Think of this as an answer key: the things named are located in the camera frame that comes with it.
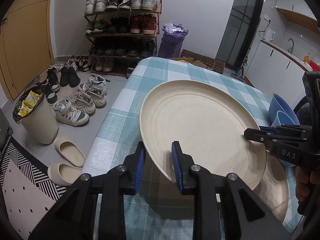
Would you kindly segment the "person's right hand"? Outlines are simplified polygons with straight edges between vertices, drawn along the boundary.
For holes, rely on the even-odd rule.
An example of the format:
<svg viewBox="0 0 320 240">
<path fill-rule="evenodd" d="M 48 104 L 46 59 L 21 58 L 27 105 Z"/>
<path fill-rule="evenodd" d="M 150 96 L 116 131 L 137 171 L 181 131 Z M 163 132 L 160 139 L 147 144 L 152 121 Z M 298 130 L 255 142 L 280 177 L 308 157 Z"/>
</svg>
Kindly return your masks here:
<svg viewBox="0 0 320 240">
<path fill-rule="evenodd" d="M 310 193 L 310 186 L 308 182 L 319 185 L 320 174 L 319 171 L 308 174 L 301 167 L 296 168 L 296 197 L 300 202 L 303 202 Z"/>
</svg>

